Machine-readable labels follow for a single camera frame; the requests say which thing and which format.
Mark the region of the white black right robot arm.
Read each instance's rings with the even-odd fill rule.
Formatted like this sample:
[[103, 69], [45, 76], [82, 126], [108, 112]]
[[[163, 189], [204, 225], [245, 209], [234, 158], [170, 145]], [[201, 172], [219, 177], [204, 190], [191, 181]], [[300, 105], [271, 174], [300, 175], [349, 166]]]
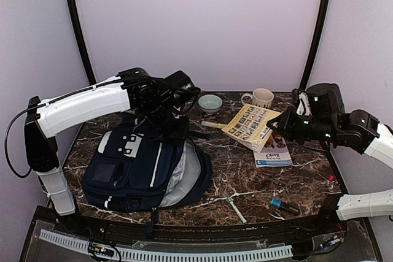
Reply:
[[[364, 110], [349, 114], [299, 115], [288, 108], [281, 115], [268, 121], [267, 127], [286, 141], [302, 145], [306, 141], [324, 141], [333, 147], [351, 148], [361, 155], [377, 159], [392, 167], [392, 130]], [[313, 228], [320, 234], [330, 231], [341, 221], [362, 217], [392, 215], [392, 190], [362, 195], [343, 194], [337, 199], [334, 210], [325, 210], [313, 221]]]

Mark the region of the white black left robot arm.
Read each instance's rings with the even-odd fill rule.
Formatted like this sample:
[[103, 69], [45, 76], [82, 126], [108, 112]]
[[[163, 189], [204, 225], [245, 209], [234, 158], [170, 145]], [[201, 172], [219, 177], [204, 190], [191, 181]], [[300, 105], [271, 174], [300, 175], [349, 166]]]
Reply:
[[87, 222], [76, 213], [76, 201], [58, 160], [56, 135], [94, 118], [132, 111], [147, 119], [154, 139], [177, 142], [189, 130], [184, 105], [194, 105], [199, 93], [200, 89], [183, 71], [157, 78], [136, 67], [56, 98], [31, 98], [28, 108], [19, 113], [26, 115], [26, 158], [29, 169], [44, 185], [55, 212], [63, 217], [63, 226], [73, 235], [81, 235]]

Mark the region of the navy blue student backpack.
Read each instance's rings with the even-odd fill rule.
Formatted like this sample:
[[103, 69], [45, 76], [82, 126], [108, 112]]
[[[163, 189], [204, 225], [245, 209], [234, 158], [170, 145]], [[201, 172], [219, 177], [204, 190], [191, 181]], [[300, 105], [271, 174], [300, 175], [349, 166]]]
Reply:
[[147, 124], [121, 123], [101, 138], [84, 174], [89, 204], [116, 212], [182, 207], [199, 201], [212, 184], [212, 162], [189, 131], [172, 143], [150, 136]]

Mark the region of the dog cover picture book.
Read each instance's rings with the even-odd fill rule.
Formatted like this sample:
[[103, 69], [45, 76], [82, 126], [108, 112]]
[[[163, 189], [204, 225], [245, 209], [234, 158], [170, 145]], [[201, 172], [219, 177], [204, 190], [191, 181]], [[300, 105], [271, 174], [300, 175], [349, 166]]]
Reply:
[[276, 133], [272, 133], [264, 148], [259, 152], [254, 152], [255, 166], [264, 167], [286, 167], [293, 165], [291, 155], [284, 138]]

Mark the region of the yellow paperback book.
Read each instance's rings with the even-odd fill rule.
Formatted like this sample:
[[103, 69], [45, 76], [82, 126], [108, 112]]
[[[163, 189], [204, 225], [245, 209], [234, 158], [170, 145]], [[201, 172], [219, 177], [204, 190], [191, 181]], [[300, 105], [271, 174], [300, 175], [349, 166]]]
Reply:
[[222, 131], [253, 152], [259, 153], [272, 134], [272, 130], [267, 127], [268, 121], [279, 115], [281, 113], [275, 110], [245, 104]]

